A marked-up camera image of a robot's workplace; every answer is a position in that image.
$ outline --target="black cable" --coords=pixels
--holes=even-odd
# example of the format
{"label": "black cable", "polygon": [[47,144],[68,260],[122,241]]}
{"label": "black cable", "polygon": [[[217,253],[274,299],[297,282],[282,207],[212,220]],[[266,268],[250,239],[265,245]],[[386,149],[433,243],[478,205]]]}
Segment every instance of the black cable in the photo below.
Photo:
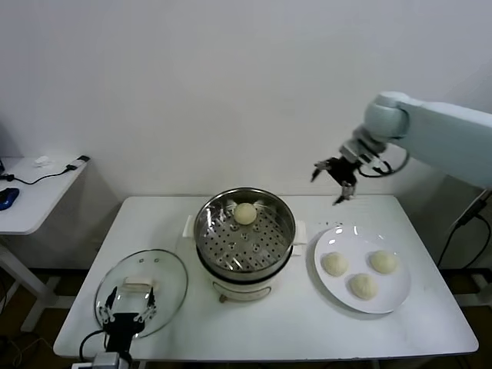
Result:
{"label": "black cable", "polygon": [[389,175],[395,175],[396,173],[398,173],[399,171],[402,171],[408,164],[410,160],[410,154],[408,153],[408,151],[406,151],[405,153],[405,158],[403,159],[403,161],[401,162],[400,166],[396,169],[393,169],[388,163],[387,161],[383,161],[383,164],[386,166],[386,168],[388,169],[387,171],[382,171],[381,169],[379,168],[372,168],[374,171],[376,171],[378,174],[377,175],[368,175],[366,173],[364,173],[361,168],[358,168],[357,171],[359,172],[359,175],[361,175],[362,177],[365,177],[365,178],[383,178],[383,177],[387,177]]}
{"label": "black cable", "polygon": [[471,369],[471,366],[470,366],[470,363],[468,362],[467,357],[462,356],[461,358],[463,359],[464,363],[466,364],[467,369]]}
{"label": "black cable", "polygon": [[455,356],[454,357],[454,360],[456,360],[456,362],[458,363],[458,365],[460,366],[460,369],[465,369],[465,367],[463,366],[463,364],[461,363],[461,360],[458,356]]}
{"label": "black cable", "polygon": [[55,173],[53,175],[43,175],[42,177],[36,179],[33,182],[27,182],[27,181],[24,181],[23,179],[15,177],[15,176],[14,176],[13,180],[19,181],[19,182],[23,183],[24,185],[35,185],[36,183],[38,183],[39,181],[42,181],[43,179],[50,178],[50,177],[58,177],[59,175],[64,175],[67,171],[70,171],[70,169],[65,169],[64,171],[61,171],[59,173]]}
{"label": "black cable", "polygon": [[478,254],[477,256],[475,256],[475,258],[473,258],[472,261],[470,261],[468,264],[466,264],[464,267],[462,267],[462,269],[466,269],[468,267],[470,267],[480,256],[482,256],[482,254],[485,252],[485,250],[487,249],[487,246],[489,245],[489,242],[490,242],[490,237],[492,236],[492,230],[490,229],[490,224],[488,221],[485,220],[484,217],[482,217],[480,214],[477,214],[475,215],[475,218],[476,219],[479,219],[481,220],[483,223],[485,223],[485,225],[487,226],[487,231],[488,231],[488,234],[487,234],[487,240],[485,241],[485,244],[484,246],[481,248],[480,251],[478,251]]}
{"label": "black cable", "polygon": [[2,305],[2,309],[0,310],[0,315],[2,315],[3,312],[5,311],[5,306],[7,306],[7,287],[5,286],[2,276],[0,276],[0,286],[2,287],[2,292],[3,292],[3,305]]}
{"label": "black cable", "polygon": [[80,359],[80,361],[82,363],[85,362],[85,359],[84,359],[84,353],[82,352],[84,350],[84,345],[85,345],[85,342],[87,342],[87,340],[92,337],[92,336],[95,336],[96,334],[100,334],[100,333],[103,333],[104,330],[102,329],[99,329],[97,331],[93,331],[92,333],[88,334],[87,336],[85,336],[85,338],[82,340],[82,342],[80,343],[80,346],[78,348],[78,358]]}
{"label": "black cable", "polygon": [[446,254],[447,248],[449,248],[449,244],[451,242],[451,238],[453,238],[453,236],[454,236],[454,232],[456,232],[460,226],[461,226],[461,224],[455,224],[453,227],[453,230],[451,231],[449,236],[447,236],[446,245],[444,246],[443,251],[440,253],[439,261],[437,262],[438,268],[440,267],[440,263],[442,262],[442,260],[444,258],[444,254]]}

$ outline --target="cable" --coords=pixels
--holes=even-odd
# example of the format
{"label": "cable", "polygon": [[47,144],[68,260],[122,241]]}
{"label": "cable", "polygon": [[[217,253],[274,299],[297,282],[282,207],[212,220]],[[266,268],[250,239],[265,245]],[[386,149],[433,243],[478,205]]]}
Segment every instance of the cable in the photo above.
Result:
{"label": "cable", "polygon": [[103,333],[104,330],[102,329],[99,329],[97,331],[93,331],[92,333],[88,334],[87,336],[85,336],[85,338],[82,340],[82,342],[80,343],[80,346],[78,348],[78,358],[80,359],[80,361],[82,363],[85,362],[85,359],[84,359],[84,353],[83,353],[83,350],[84,350],[84,345],[85,345],[85,342],[87,342],[87,340],[92,337],[92,336],[95,336],[96,334],[100,334],[100,333]]}
{"label": "cable", "polygon": [[0,277],[0,287],[2,287],[2,292],[3,292],[3,304],[2,304],[2,309],[0,310],[0,315],[3,314],[3,312],[5,311],[5,307],[7,306],[7,287],[5,286],[5,283],[2,279],[2,277]]}
{"label": "cable", "polygon": [[[474,215],[474,218],[482,221],[483,223],[485,223],[485,225],[487,226],[487,231],[488,231],[488,234],[487,234],[487,240],[485,241],[485,244],[484,246],[481,248],[480,251],[478,251],[478,254],[473,258],[472,261],[470,261],[468,264],[466,264],[464,267],[462,267],[461,269],[466,269],[468,267],[470,267],[484,252],[485,250],[487,249],[487,246],[489,245],[489,242],[490,242],[490,238],[492,237],[492,229],[490,228],[490,224],[488,221],[485,220],[484,217],[482,217],[480,214],[476,214]],[[449,234],[449,236],[447,236],[447,240],[446,240],[446,244],[444,245],[444,249],[443,251],[440,253],[440,257],[439,257],[439,261],[437,262],[437,266],[440,267],[440,263],[442,262],[443,258],[444,258],[444,255],[446,254],[446,251],[447,249],[449,248],[449,245],[450,245],[450,242],[451,242],[451,239],[453,238],[454,236],[454,233],[458,230],[458,228],[460,228],[461,226],[465,225],[467,222],[469,221],[469,219],[467,219],[465,222],[457,222],[454,227],[453,227],[453,230],[451,231],[451,233]]]}
{"label": "cable", "polygon": [[67,171],[70,171],[70,169],[65,169],[64,171],[61,171],[59,173],[55,173],[53,175],[43,175],[42,177],[36,179],[33,182],[27,182],[27,181],[24,181],[23,179],[15,177],[15,176],[14,176],[13,180],[19,181],[19,182],[23,183],[24,185],[35,185],[36,183],[38,183],[39,181],[42,181],[43,179],[50,178],[50,177],[58,177],[59,175],[64,175]]}
{"label": "cable", "polygon": [[405,152],[405,158],[403,159],[403,161],[401,162],[400,166],[396,169],[393,169],[387,161],[385,160],[382,160],[383,164],[386,166],[387,168],[387,171],[382,171],[381,169],[379,168],[376,168],[376,167],[373,167],[372,170],[373,171],[376,171],[377,175],[368,175],[366,173],[364,173],[361,168],[358,168],[357,171],[359,172],[359,175],[361,175],[362,177],[365,177],[365,178],[383,178],[383,177],[388,177],[390,175],[395,175],[396,173],[398,173],[399,171],[402,171],[408,164],[410,160],[410,153],[408,151]]}
{"label": "cable", "polygon": [[33,182],[27,182],[24,181],[23,179],[15,177],[15,175],[0,175],[0,180],[7,181],[7,182],[12,182],[12,181],[19,181],[23,183],[24,185],[35,185],[39,181],[42,181],[43,179],[46,178],[51,178],[51,177],[58,177],[59,175],[64,175],[65,173],[69,171],[75,171],[77,168],[79,168],[81,165],[84,163],[87,163],[89,160],[91,160],[88,156],[81,155],[77,159],[75,159],[73,162],[65,166],[65,169],[59,173],[54,173],[52,175],[43,175],[42,177],[36,179]]}
{"label": "cable", "polygon": [[440,263],[442,262],[442,260],[444,258],[444,254],[446,254],[447,248],[449,248],[449,244],[451,242],[451,238],[453,238],[453,236],[454,236],[454,232],[456,232],[459,227],[461,227],[461,224],[455,224],[453,227],[453,230],[451,231],[449,236],[447,236],[446,245],[444,246],[443,251],[440,253],[439,261],[437,262],[438,268],[440,267]]}
{"label": "cable", "polygon": [[[25,336],[29,336],[29,335],[34,336],[35,340],[33,342],[31,342],[29,345],[27,345],[26,347],[21,349],[18,346],[18,344],[16,343],[16,341],[20,340],[21,338],[23,338]],[[20,334],[17,337],[14,337],[14,338],[8,338],[6,336],[0,336],[0,340],[2,340],[2,346],[0,346],[0,355],[1,356],[3,356],[5,354],[5,352],[8,350],[9,346],[12,346],[17,351],[17,354],[12,359],[12,362],[0,364],[1,368],[4,368],[4,367],[5,368],[19,368],[19,367],[25,366],[37,354],[38,349],[39,349],[39,344],[41,342],[44,342],[46,344],[46,346],[48,346],[51,350],[53,350],[53,347],[51,344],[49,344],[43,337],[40,337],[38,334],[36,334],[34,332],[26,332],[26,333]],[[35,349],[31,353],[31,355],[26,357],[24,355],[24,353],[34,345],[36,345]]]}
{"label": "cable", "polygon": [[489,242],[490,242],[490,236],[492,236],[492,230],[490,229],[490,224],[488,221],[485,220],[484,217],[482,217],[480,214],[477,214],[475,215],[475,218],[476,219],[480,219],[483,223],[485,223],[485,225],[487,226],[487,231],[488,231],[488,234],[487,234],[487,240],[485,241],[485,244],[484,246],[481,248],[480,251],[478,251],[478,254],[477,256],[475,256],[475,258],[473,258],[472,261],[470,261],[468,264],[466,264],[464,267],[462,267],[462,269],[466,269],[468,267],[470,267],[480,256],[482,256],[482,254],[485,252],[485,250],[487,249],[487,246],[489,245]]}
{"label": "cable", "polygon": [[466,359],[465,356],[455,356],[454,358],[458,362],[458,365],[460,365],[461,369],[470,369],[471,368],[470,363],[468,363],[468,360]]}

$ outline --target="glass lid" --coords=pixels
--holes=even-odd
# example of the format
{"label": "glass lid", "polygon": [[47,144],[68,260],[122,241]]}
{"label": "glass lid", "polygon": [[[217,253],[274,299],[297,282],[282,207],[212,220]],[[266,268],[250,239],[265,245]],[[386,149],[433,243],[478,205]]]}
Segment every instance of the glass lid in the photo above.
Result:
{"label": "glass lid", "polygon": [[139,251],[121,260],[102,279],[95,294],[95,316],[102,327],[101,310],[114,293],[113,314],[145,314],[153,292],[155,311],[148,314],[145,329],[135,335],[146,337],[172,320],[183,305],[187,290],[188,272],[177,255],[166,250]]}

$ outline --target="floor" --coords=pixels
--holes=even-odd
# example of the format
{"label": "floor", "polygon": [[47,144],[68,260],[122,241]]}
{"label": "floor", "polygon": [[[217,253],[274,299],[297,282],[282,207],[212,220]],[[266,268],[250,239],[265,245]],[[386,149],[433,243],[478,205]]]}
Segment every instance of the floor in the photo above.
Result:
{"label": "floor", "polygon": [[[46,281],[50,275],[38,274]],[[0,270],[0,278],[8,288],[13,280],[4,271]],[[473,281],[468,276],[451,275],[445,278],[450,289],[455,293],[475,292]],[[76,295],[82,282],[83,275],[70,275],[61,278],[57,286],[56,293],[64,295]],[[20,366],[12,366],[11,363],[17,354],[12,345],[5,348],[3,337],[13,339],[22,349],[29,346],[38,336],[27,334],[22,336],[19,328],[34,304],[34,297],[24,288],[19,288],[6,306],[3,314],[0,315],[0,368],[21,367],[24,369],[45,367],[49,369],[70,368],[75,360],[57,357],[49,345],[55,342],[58,331],[65,320],[68,311],[47,310],[43,313],[35,333],[43,337],[44,341],[33,344],[22,355]],[[421,369],[485,369],[492,367],[492,310],[488,307],[468,307],[464,309],[464,314],[480,342],[478,352],[466,356],[436,357],[428,361]],[[410,361],[381,361],[382,369],[405,369]],[[183,363],[148,363],[148,369],[369,369],[372,368],[368,361],[338,361],[338,362],[318,362],[318,363],[214,363],[214,364],[183,364]]]}

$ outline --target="robotic arm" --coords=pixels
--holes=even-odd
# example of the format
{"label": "robotic arm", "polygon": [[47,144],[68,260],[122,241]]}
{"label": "robotic arm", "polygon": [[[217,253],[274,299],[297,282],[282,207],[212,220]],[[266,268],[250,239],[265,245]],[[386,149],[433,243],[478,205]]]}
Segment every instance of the robotic arm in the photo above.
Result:
{"label": "robotic arm", "polygon": [[[92,363],[75,363],[71,369],[129,369],[132,363],[130,345],[132,338],[145,329],[145,325],[154,317],[155,307],[154,288],[145,295],[147,300],[144,311],[113,313],[113,304],[117,298],[118,287],[113,288],[104,305],[99,306],[99,314],[102,317],[102,329],[109,336],[106,352],[96,354]],[[84,361],[82,350],[85,341],[91,337],[88,335],[81,344],[79,354]]]}
{"label": "robotic arm", "polygon": [[357,184],[354,172],[379,158],[388,143],[473,186],[492,188],[492,115],[400,92],[380,93],[342,144],[341,156],[316,163],[311,181],[327,171],[342,187],[335,204],[348,200]]}

